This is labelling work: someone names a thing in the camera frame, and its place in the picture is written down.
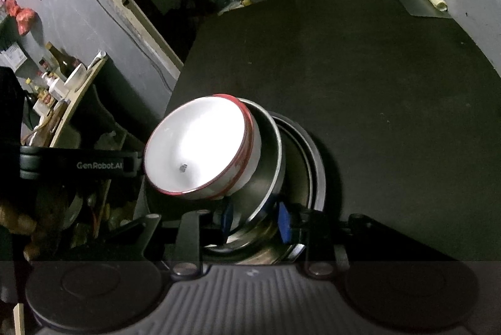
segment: red rim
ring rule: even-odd
[[[244,103],[242,103],[238,98],[231,96],[231,95],[225,95],[224,93],[218,93],[217,95],[214,95],[214,96],[223,97],[225,99],[228,99],[228,100],[232,101],[233,103],[235,103],[240,108],[240,110],[244,113],[245,119],[247,120],[246,123],[249,125],[249,131],[250,131],[249,132],[249,140],[250,141],[248,144],[248,149],[247,149],[247,152],[245,154],[245,157],[240,165],[239,171],[235,174],[235,176],[231,179],[231,181],[228,182],[228,184],[226,185],[226,187],[224,189],[222,189],[218,194],[213,195],[207,199],[218,198],[222,195],[224,196],[231,188],[233,188],[233,186],[240,179],[240,177],[242,176],[242,174],[244,173],[244,171],[247,167],[247,164],[249,163],[249,160],[251,159],[252,147],[254,146],[254,133],[255,133],[254,122],[252,121],[251,113],[249,112],[249,109],[247,108],[247,106]]]
[[[251,133],[252,131],[254,130],[254,125],[252,124],[252,120],[250,118],[250,112],[249,110],[247,109],[247,106],[245,106],[240,100],[238,100],[236,97],[234,96],[231,96],[231,95],[225,95],[224,93],[221,93],[221,94],[217,94],[217,95],[212,95],[213,97],[221,97],[221,98],[224,98],[224,99],[227,99],[233,103],[235,103],[240,111],[242,112],[242,115],[244,116],[244,136],[242,138],[242,143],[240,144],[240,147],[239,149],[237,150],[235,156],[233,157],[233,159],[231,160],[231,162],[226,166],[226,168],[221,171],[216,177],[214,177],[212,180],[210,180],[209,182],[199,186],[199,187],[196,187],[196,188],[193,188],[192,190],[189,190],[189,191],[167,191],[167,190],[164,190],[160,187],[158,187],[157,185],[155,185],[151,179],[149,178],[147,172],[146,172],[146,161],[143,161],[143,169],[144,169],[144,174],[146,175],[148,181],[151,183],[151,185],[159,192],[161,192],[162,194],[165,194],[165,195],[171,195],[171,196],[182,196],[182,195],[186,195],[186,194],[191,194],[193,192],[196,192],[196,191],[200,191],[206,187],[208,187],[210,184],[212,184],[213,182],[215,182],[217,179],[219,179],[223,174],[225,174],[232,166],[233,164],[235,164],[235,162],[237,160],[239,160],[241,158],[242,155],[245,155],[246,151],[245,151],[245,146],[247,146],[247,137],[248,137],[248,134],[249,134],[249,130],[251,130]],[[166,117],[164,117],[164,119],[162,119],[162,121],[157,125],[157,127],[155,127],[155,129],[153,130],[153,132],[151,133],[148,141],[146,142],[146,146],[144,147],[144,153],[145,153],[145,157],[146,157],[146,149],[148,148],[148,145],[150,143],[150,140],[152,138],[152,136],[154,135],[154,133],[157,131],[157,128],[159,128],[162,123],[165,121],[166,118],[168,118],[169,116],[172,115],[172,113],[180,110],[182,107],[188,105],[189,103],[193,102],[193,101],[196,101],[196,99],[193,99],[193,100],[190,100],[189,102],[186,102],[184,104],[182,104],[181,106],[177,107],[176,109],[174,109],[171,113],[169,113]],[[230,187],[225,187],[224,190],[222,192],[227,192],[229,189],[231,189],[231,187],[236,183],[236,180],[235,182],[230,185]],[[220,196],[221,194],[217,194],[217,195],[214,195],[214,196],[211,196],[209,197],[208,199],[214,199],[214,197],[216,196]]]

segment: power cord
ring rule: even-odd
[[[104,12],[115,22],[117,26],[119,26],[122,31],[127,34],[127,36],[130,38],[130,40],[134,43],[134,45],[143,53],[143,55],[148,58],[151,66],[157,71],[158,75],[160,76],[160,79],[162,80],[163,85],[165,88],[172,93],[172,89],[170,88],[169,84],[167,83],[167,80],[165,79],[164,74],[162,73],[162,70],[158,67],[157,63],[150,58],[150,56],[141,48],[141,46],[137,43],[137,41],[134,39],[134,37],[118,22],[112,14],[106,9],[106,7],[103,6],[103,4],[99,0],[95,0],[101,8],[104,10]]]

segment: brown bottle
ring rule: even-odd
[[[70,76],[73,70],[80,64],[80,61],[77,58],[62,53],[55,46],[53,46],[51,42],[45,44],[45,48],[47,48],[54,58],[56,58],[56,61],[59,64],[59,69],[61,69],[61,73],[66,78]]]
[[[52,72],[52,68],[46,59],[42,58],[40,61],[38,61],[38,64],[44,69],[46,73]]]

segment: black strap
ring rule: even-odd
[[[20,146],[18,165],[27,180],[134,177],[142,170],[142,153]]]

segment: black table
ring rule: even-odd
[[[452,19],[397,0],[232,11],[201,27],[167,112],[216,92],[312,134],[342,219],[364,213],[452,257],[501,260],[501,79]]]

